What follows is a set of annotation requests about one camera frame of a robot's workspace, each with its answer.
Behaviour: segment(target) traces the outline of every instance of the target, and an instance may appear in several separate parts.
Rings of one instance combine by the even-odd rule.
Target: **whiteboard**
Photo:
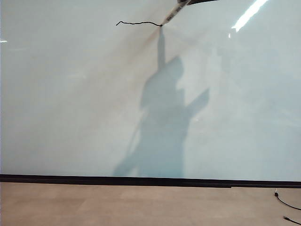
[[[2,0],[1,173],[301,181],[301,1]]]

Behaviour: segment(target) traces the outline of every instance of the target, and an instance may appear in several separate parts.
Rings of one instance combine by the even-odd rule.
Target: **black baseboard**
[[[295,181],[208,180],[178,178],[74,177],[0,174],[0,182],[111,185],[111,186],[175,186],[175,187],[276,187],[301,188]]]

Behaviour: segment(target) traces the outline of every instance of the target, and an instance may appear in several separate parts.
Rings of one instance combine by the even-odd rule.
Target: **marker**
[[[170,14],[165,18],[165,20],[162,22],[161,25],[167,24],[169,21],[172,20],[172,18],[174,18],[175,15],[177,15],[182,8],[184,8],[189,2],[191,2],[191,0],[186,0],[184,2],[180,2],[178,3],[170,12]]]

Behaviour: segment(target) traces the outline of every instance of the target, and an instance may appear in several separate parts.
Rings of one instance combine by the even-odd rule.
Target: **floor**
[[[301,211],[272,188],[1,183],[2,226],[292,226]],[[278,189],[301,207],[301,189]]]

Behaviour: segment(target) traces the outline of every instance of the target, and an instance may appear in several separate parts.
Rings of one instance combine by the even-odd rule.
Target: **cable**
[[[291,220],[290,218],[288,218],[288,217],[286,217],[286,216],[283,216],[283,218],[284,218],[285,220],[291,221],[291,222],[293,222],[293,223],[295,223],[295,224],[301,225],[301,224],[298,223],[297,221],[293,221],[293,220]]]
[[[159,24],[155,24],[155,23],[149,22],[149,21],[146,21],[146,22],[140,22],[140,23],[127,23],[127,22],[119,21],[118,24],[116,24],[116,26],[119,25],[120,23],[123,23],[123,24],[153,24],[153,25],[156,25],[156,26],[158,26],[158,27],[162,27],[161,24],[159,25]]]
[[[301,210],[300,208],[297,208],[297,207],[294,207],[294,206],[291,206],[291,205],[289,205],[289,204],[287,204],[287,203],[285,203],[284,201],[282,201],[281,199],[279,199],[279,194],[278,194],[278,192],[277,191],[275,191],[275,197],[281,202],[281,203],[283,203],[284,205],[286,205],[286,206],[289,206],[289,207],[292,207],[292,208],[294,208],[294,209],[296,209],[296,210]]]

